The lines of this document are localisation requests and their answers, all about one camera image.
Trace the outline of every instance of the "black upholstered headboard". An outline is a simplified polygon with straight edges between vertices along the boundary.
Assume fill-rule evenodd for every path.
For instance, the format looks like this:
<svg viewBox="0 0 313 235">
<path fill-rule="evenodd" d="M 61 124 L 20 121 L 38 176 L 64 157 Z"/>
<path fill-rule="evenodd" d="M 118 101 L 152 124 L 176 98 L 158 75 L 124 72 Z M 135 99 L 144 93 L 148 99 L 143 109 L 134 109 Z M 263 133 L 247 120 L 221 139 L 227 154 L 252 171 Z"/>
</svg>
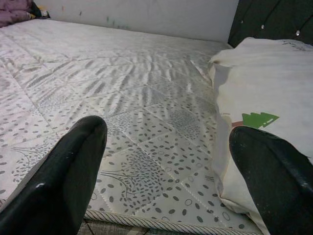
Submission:
<svg viewBox="0 0 313 235">
<path fill-rule="evenodd" d="M 228 43 L 295 39 L 313 45 L 313 0 L 239 0 Z"/>
</svg>

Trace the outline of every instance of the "green tree print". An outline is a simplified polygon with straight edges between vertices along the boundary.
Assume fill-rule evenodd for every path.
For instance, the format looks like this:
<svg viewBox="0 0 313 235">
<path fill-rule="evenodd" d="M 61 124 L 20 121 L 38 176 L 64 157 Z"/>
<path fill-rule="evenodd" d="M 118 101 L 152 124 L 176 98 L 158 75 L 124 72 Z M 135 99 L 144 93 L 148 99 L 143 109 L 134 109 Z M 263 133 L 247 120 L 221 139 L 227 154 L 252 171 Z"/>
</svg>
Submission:
<svg viewBox="0 0 313 235">
<path fill-rule="evenodd" d="M 257 129 L 261 126 L 266 127 L 279 118 L 278 116 L 267 113 L 251 113 L 250 115 L 242 114 L 242 116 L 244 126 L 249 126 Z"/>
</svg>

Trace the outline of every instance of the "white pillow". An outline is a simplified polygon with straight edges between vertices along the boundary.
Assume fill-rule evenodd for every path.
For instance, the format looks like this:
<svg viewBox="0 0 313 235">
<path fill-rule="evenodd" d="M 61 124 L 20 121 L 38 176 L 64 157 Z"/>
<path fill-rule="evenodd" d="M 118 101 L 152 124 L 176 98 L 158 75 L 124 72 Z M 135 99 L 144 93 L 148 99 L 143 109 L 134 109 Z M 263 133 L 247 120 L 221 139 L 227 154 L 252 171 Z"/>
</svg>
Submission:
<svg viewBox="0 0 313 235">
<path fill-rule="evenodd" d="M 210 64 L 218 106 L 212 167 L 219 196 L 269 234 L 232 160 L 229 134 L 237 125 L 259 128 L 313 156 L 313 47 L 294 40 L 246 38 L 212 57 Z"/>
</svg>

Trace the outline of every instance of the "purple blanket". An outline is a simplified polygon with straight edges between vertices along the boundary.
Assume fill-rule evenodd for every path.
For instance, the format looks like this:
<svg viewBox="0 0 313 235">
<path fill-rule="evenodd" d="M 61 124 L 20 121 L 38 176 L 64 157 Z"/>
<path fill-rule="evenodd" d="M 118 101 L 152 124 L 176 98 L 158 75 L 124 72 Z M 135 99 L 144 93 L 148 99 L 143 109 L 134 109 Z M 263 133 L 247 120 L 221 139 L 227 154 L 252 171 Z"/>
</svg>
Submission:
<svg viewBox="0 0 313 235">
<path fill-rule="evenodd" d="M 0 27 L 30 20 L 32 0 L 0 0 Z"/>
</svg>

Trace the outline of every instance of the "white mattress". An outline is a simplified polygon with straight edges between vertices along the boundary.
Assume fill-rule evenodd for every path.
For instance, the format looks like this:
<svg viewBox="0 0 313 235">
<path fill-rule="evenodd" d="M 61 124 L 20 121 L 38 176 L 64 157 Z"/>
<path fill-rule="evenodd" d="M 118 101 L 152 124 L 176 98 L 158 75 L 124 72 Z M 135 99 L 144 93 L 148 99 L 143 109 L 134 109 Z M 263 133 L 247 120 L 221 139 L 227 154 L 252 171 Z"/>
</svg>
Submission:
<svg viewBox="0 0 313 235">
<path fill-rule="evenodd" d="M 108 143 L 89 209 L 258 231 L 219 201 L 206 77 L 226 45 L 33 20 L 0 29 L 0 198 L 81 117 Z"/>
</svg>

